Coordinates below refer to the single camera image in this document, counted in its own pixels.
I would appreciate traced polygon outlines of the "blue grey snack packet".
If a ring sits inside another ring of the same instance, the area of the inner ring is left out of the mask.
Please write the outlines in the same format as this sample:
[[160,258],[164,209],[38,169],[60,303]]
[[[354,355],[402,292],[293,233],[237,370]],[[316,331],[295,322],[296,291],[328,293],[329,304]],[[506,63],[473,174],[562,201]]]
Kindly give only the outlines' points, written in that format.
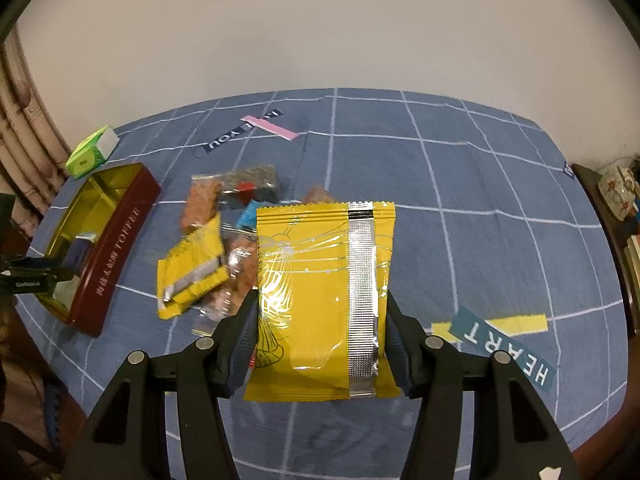
[[81,232],[70,242],[66,249],[62,266],[70,269],[70,278],[58,282],[53,291],[53,298],[62,304],[65,310],[70,310],[75,292],[80,284],[81,275],[84,273],[89,257],[98,238],[95,232]]

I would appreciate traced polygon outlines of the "yellow snack bag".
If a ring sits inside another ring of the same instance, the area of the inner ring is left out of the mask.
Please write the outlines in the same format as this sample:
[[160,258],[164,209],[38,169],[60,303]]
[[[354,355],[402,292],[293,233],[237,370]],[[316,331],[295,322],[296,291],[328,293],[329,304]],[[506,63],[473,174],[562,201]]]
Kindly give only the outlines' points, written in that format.
[[157,314],[161,320],[182,315],[229,278],[219,217],[186,235],[157,261]]
[[395,218],[391,202],[258,209],[258,336],[245,400],[399,396],[385,355]]

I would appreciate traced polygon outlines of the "clear bag orange snacks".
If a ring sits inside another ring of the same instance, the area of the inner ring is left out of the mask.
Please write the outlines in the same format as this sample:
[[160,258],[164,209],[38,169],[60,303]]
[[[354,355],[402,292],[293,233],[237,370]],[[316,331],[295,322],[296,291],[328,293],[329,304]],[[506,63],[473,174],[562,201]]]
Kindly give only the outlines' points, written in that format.
[[217,176],[193,176],[180,219],[183,234],[190,234],[216,217],[222,192]]

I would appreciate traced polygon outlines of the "grey sesame block packet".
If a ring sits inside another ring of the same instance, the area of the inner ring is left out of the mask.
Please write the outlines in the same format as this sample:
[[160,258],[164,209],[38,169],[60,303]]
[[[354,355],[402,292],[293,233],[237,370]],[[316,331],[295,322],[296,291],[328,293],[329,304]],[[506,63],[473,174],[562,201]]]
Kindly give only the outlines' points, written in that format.
[[272,165],[229,171],[220,182],[220,202],[230,208],[243,208],[252,200],[273,204],[280,200],[280,182]]

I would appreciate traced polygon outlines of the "blue candy wrapper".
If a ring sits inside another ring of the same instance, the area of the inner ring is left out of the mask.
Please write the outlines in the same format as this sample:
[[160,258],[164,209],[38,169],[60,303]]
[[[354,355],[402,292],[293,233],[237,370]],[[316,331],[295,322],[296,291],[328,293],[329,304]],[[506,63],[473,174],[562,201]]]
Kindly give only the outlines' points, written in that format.
[[243,231],[256,231],[257,226],[257,205],[255,203],[249,203],[239,219],[235,222],[235,227]]

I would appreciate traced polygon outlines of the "clear bag twisted snacks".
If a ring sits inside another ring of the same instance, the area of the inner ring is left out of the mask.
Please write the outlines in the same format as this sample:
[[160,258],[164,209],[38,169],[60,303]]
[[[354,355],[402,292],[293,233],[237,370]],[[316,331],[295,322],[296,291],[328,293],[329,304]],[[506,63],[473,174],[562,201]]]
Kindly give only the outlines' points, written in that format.
[[246,295],[257,282],[257,237],[254,232],[223,229],[224,258],[228,278],[195,304],[192,333],[213,333],[220,321],[236,315]]

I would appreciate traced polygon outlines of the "brown cake pink packet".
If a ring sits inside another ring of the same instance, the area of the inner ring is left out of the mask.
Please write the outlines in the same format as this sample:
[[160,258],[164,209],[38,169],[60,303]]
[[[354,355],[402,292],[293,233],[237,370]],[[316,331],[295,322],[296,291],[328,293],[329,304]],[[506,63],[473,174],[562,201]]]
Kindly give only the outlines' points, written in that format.
[[302,200],[303,204],[332,204],[335,198],[320,185],[312,186]]

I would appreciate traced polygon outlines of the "red gold toffee tin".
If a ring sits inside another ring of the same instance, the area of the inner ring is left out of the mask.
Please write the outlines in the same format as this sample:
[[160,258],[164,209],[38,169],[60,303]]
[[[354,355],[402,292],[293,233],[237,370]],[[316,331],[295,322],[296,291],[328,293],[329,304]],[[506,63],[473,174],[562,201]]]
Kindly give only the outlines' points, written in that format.
[[158,196],[160,185],[141,162],[89,174],[66,206],[44,255],[62,263],[77,234],[95,232],[98,238],[70,310],[53,292],[37,294],[40,304],[65,325],[99,337],[120,272]]

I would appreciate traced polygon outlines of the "beige patterned curtain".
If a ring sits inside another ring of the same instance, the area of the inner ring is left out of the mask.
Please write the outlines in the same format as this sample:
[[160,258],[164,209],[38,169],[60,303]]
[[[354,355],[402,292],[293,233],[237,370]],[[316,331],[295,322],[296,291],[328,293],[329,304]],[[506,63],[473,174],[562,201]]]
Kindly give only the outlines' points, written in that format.
[[1,43],[1,191],[15,196],[11,219],[26,235],[34,234],[67,180],[68,156],[12,28]]

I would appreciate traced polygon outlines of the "green tissue pack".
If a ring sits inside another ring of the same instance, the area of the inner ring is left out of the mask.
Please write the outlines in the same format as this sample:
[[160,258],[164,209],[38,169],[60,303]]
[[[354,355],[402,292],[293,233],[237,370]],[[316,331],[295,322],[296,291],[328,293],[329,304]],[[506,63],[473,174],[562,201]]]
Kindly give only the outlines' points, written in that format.
[[79,179],[103,165],[118,144],[119,137],[111,126],[99,128],[74,148],[65,169],[71,177]]

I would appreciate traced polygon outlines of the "floral box on shelf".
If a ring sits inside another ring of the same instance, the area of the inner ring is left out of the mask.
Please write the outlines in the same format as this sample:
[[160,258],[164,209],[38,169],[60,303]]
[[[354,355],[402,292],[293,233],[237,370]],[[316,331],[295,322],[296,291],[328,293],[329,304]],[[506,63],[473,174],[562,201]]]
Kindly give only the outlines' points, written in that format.
[[612,215],[620,221],[634,218],[639,212],[639,183],[628,167],[608,168],[598,182],[599,192]]

